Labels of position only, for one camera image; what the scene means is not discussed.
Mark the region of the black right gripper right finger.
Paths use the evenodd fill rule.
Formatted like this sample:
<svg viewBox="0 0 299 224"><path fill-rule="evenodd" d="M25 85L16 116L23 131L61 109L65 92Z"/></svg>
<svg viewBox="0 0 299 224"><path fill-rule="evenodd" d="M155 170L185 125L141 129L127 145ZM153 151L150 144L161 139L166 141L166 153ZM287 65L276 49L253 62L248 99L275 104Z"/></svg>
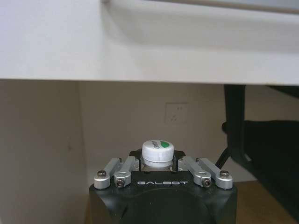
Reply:
<svg viewBox="0 0 299 224"><path fill-rule="evenodd" d="M177 171L187 171L193 176L193 182L209 188L212 182L218 188L227 190L233 187L233 178L226 170L221 170L207 158L192 158L182 151L174 151L173 162Z"/></svg>

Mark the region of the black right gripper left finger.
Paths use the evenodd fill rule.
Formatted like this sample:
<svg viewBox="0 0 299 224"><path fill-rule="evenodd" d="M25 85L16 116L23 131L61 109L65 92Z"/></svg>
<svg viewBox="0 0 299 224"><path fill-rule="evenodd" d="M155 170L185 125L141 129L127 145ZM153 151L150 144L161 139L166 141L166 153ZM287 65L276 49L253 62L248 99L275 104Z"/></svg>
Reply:
<svg viewBox="0 0 299 224"><path fill-rule="evenodd" d="M104 169L94 176L93 186L96 189L106 189L112 183L117 188L128 186L132 181L132 172L141 170L141 150L131 151L125 161L112 158Z"/></svg>

